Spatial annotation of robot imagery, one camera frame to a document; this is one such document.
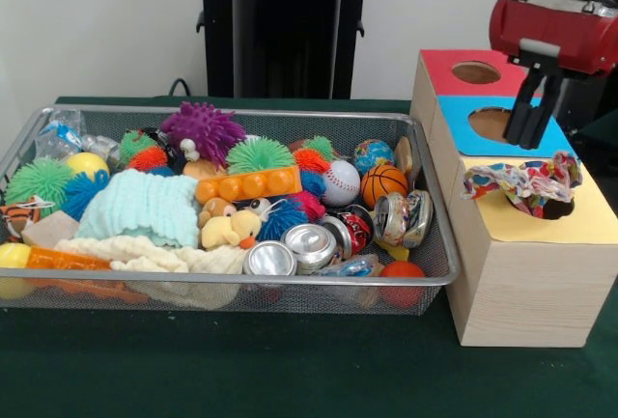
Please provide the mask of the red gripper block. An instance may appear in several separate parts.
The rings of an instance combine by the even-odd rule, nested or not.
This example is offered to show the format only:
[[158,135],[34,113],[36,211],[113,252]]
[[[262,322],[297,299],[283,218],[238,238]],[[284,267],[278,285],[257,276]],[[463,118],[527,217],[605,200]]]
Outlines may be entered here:
[[[522,60],[524,53],[553,60],[585,75],[606,74],[617,65],[617,8],[596,0],[497,0],[490,19],[492,49]],[[543,96],[531,105],[542,81]],[[504,130],[509,144],[537,149],[560,96],[563,76],[531,68]]]

